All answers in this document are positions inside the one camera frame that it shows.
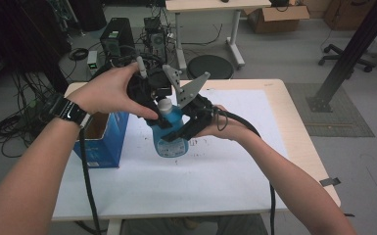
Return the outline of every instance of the blue box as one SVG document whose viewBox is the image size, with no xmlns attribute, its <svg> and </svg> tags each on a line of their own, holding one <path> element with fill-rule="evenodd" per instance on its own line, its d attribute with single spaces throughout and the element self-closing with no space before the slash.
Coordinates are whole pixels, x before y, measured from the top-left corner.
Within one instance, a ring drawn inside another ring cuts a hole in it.
<svg viewBox="0 0 377 235">
<path fill-rule="evenodd" d="M 95 114 L 85 132 L 85 153 L 89 168 L 118 167 L 129 113 Z M 81 157 L 80 142 L 74 151 Z"/>
</svg>

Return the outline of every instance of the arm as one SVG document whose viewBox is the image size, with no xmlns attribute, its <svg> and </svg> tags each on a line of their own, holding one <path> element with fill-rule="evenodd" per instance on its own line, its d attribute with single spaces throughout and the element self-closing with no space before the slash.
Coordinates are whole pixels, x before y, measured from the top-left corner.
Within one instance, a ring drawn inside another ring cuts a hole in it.
<svg viewBox="0 0 377 235">
<path fill-rule="evenodd" d="M 350 222 L 318 182 L 241 123 L 230 119 L 222 131 L 212 125 L 199 134 L 203 135 L 237 141 L 248 151 L 288 209 L 311 234 L 355 234 Z"/>
<path fill-rule="evenodd" d="M 68 99 L 90 114 L 126 111 L 143 118 L 157 114 L 131 101 L 126 87 L 138 71 L 132 64 L 109 70 Z M 54 118 L 0 184 L 0 234 L 46 234 L 57 201 L 63 172 L 79 126 Z"/>
</svg>

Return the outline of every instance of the black watch strap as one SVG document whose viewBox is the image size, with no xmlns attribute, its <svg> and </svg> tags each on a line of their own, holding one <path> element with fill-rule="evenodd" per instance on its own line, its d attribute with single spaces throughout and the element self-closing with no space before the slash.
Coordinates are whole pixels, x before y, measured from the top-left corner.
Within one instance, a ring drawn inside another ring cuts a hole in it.
<svg viewBox="0 0 377 235">
<path fill-rule="evenodd" d="M 59 96 L 50 110 L 50 114 L 55 117 L 77 123 L 80 128 L 84 128 L 90 120 L 90 115 L 85 112 L 78 104 L 69 99 Z"/>
</svg>

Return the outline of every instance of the cardboard box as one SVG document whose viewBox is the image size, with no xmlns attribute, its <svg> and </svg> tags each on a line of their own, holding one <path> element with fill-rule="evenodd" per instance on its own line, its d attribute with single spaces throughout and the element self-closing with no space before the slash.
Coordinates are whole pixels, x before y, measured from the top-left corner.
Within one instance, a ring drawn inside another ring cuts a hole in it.
<svg viewBox="0 0 377 235">
<path fill-rule="evenodd" d="M 357 30 L 375 0 L 332 0 L 325 22 L 333 30 Z"/>
<path fill-rule="evenodd" d="M 262 8 L 253 11 L 247 17 L 255 33 L 295 31 L 302 19 L 309 19 L 306 6 Z"/>
<path fill-rule="evenodd" d="M 118 167 L 129 113 L 95 114 L 85 132 L 85 153 L 90 168 Z M 81 157 L 80 143 L 74 151 Z"/>
<path fill-rule="evenodd" d="M 311 19 L 323 19 L 331 0 L 301 0 L 301 4 L 307 6 Z"/>
</svg>

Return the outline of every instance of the table leg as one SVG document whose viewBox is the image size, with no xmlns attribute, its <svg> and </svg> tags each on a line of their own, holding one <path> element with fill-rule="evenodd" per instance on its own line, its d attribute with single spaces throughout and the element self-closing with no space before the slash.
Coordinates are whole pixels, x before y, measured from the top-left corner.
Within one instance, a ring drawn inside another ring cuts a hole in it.
<svg viewBox="0 0 377 235">
<path fill-rule="evenodd" d="M 246 64 L 236 45 L 237 29 L 239 27 L 240 14 L 241 14 L 241 10 L 236 10 L 234 12 L 233 28 L 231 29 L 231 37 L 227 37 L 227 44 L 229 45 L 230 50 L 233 53 L 234 58 L 236 59 L 237 69 L 239 69 L 240 67 L 243 67 Z"/>
<path fill-rule="evenodd" d="M 109 220 L 109 227 L 107 235 L 120 235 L 121 219 L 112 218 Z"/>
<path fill-rule="evenodd" d="M 185 71 L 187 69 L 187 64 L 185 62 L 184 51 L 182 50 L 181 42 L 181 28 L 179 25 L 180 13 L 175 13 L 175 27 L 176 27 L 176 59 L 178 60 L 179 69 Z"/>
</svg>

